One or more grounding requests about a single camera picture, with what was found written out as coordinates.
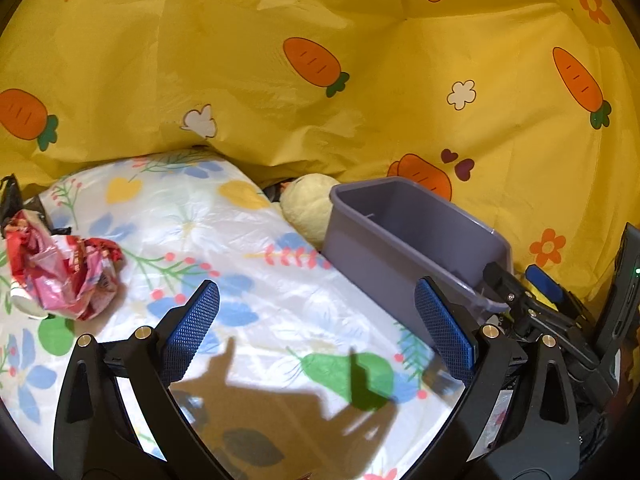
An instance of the gray plastic container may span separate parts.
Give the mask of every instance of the gray plastic container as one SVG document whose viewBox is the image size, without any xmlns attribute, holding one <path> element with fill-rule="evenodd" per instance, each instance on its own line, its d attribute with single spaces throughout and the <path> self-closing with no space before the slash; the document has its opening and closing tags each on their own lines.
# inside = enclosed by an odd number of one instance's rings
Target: gray plastic container
<svg viewBox="0 0 640 480">
<path fill-rule="evenodd" d="M 450 301 L 478 319 L 507 310 L 482 280 L 489 262 L 513 273 L 511 246 L 451 202 L 403 177 L 341 184 L 322 254 L 429 345 L 414 289 L 431 276 Z"/>
</svg>

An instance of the bedsheet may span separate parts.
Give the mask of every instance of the bedsheet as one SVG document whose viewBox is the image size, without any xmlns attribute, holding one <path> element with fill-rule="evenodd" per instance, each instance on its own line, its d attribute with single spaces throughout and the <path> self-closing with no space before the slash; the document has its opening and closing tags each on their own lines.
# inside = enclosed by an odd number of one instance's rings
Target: bedsheet
<svg viewBox="0 0 640 480">
<path fill-rule="evenodd" d="M 12 307 L 0 248 L 0 396 L 50 464 L 75 339 L 91 332 L 98 341 L 117 340 L 153 326 L 206 278 L 220 287 L 220 312 L 171 390 L 237 480 L 294 480 L 309 472 L 315 479 L 394 480 L 423 452 L 462 391 L 451 378 L 439 394 L 427 387 L 422 372 L 433 351 L 211 152 L 85 170 L 41 199 L 56 227 L 115 240 L 126 256 L 121 290 L 96 319 L 36 320 Z M 350 352 L 367 372 L 353 389 Z M 142 446 L 160 456 L 128 382 L 120 384 Z"/>
</svg>

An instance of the yellow stuffed toy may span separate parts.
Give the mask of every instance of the yellow stuffed toy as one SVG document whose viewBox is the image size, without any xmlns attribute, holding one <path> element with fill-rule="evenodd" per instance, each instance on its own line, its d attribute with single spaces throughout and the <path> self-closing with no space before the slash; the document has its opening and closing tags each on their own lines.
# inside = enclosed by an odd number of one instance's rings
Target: yellow stuffed toy
<svg viewBox="0 0 640 480">
<path fill-rule="evenodd" d="M 318 250 L 331 216 L 329 192 L 336 184 L 340 183 L 330 176 L 311 173 L 287 184 L 280 197 L 284 218 Z"/>
</svg>

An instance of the red plastic bag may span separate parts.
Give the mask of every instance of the red plastic bag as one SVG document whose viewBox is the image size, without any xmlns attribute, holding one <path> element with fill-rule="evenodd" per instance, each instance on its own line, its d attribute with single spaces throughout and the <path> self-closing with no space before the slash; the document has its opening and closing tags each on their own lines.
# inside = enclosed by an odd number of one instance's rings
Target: red plastic bag
<svg viewBox="0 0 640 480">
<path fill-rule="evenodd" d="M 87 320 L 100 314 L 118 291 L 117 244 L 102 238 L 51 235 L 38 215 L 18 212 L 4 229 L 14 280 L 47 311 Z"/>
</svg>

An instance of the blue flower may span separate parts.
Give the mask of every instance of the blue flower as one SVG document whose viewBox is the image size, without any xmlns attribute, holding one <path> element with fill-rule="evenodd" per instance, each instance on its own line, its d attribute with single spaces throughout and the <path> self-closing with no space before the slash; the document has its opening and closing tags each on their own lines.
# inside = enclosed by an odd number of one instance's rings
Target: blue flower
<svg viewBox="0 0 640 480">
<path fill-rule="evenodd" d="M 18 343 L 13 334 L 9 335 L 7 344 L 7 361 L 9 374 L 18 377 L 18 405 L 27 418 L 40 424 L 40 409 L 29 386 L 47 390 L 56 382 L 57 374 L 42 365 L 32 367 L 36 359 L 36 347 L 33 335 L 27 329 L 22 330 L 22 355 L 18 350 Z"/>
<path fill-rule="evenodd" d="M 391 400 L 396 404 L 402 404 L 415 399 L 418 394 L 418 383 L 409 374 L 394 372 L 394 390 L 391 393 Z"/>
<path fill-rule="evenodd" d="M 160 298 L 152 301 L 147 305 L 151 314 L 161 318 L 170 309 L 175 306 L 184 304 L 203 280 L 209 277 L 209 273 L 203 270 L 202 273 L 187 274 L 183 277 L 181 292 L 174 297 Z M 251 307 L 240 301 L 243 293 L 249 292 L 254 288 L 254 280 L 244 274 L 230 274 L 216 279 L 216 283 L 220 290 L 220 310 L 216 316 L 216 321 L 223 326 L 237 327 L 246 326 L 258 320 L 258 315 L 251 310 Z M 203 339 L 199 353 L 216 354 L 220 341 L 215 332 L 209 331 Z"/>
<path fill-rule="evenodd" d="M 64 229 L 72 222 L 71 213 L 66 208 L 57 207 L 49 213 L 49 220 L 54 229 Z"/>
<path fill-rule="evenodd" d="M 106 213 L 89 226 L 89 234 L 95 237 L 108 238 L 114 242 L 124 240 L 127 236 L 136 231 L 136 225 L 132 223 L 123 224 L 111 229 L 113 215 Z"/>
<path fill-rule="evenodd" d="M 208 178 L 209 171 L 223 171 L 222 166 L 213 160 L 204 160 L 203 162 L 192 162 L 191 164 L 183 164 L 178 162 L 176 164 L 168 164 L 166 167 L 167 173 L 184 173 L 195 178 Z"/>
<path fill-rule="evenodd" d="M 305 251 L 312 251 L 313 247 L 298 233 L 287 233 L 276 240 L 276 247 L 279 249 L 289 248 L 292 251 L 304 248 Z"/>
</svg>

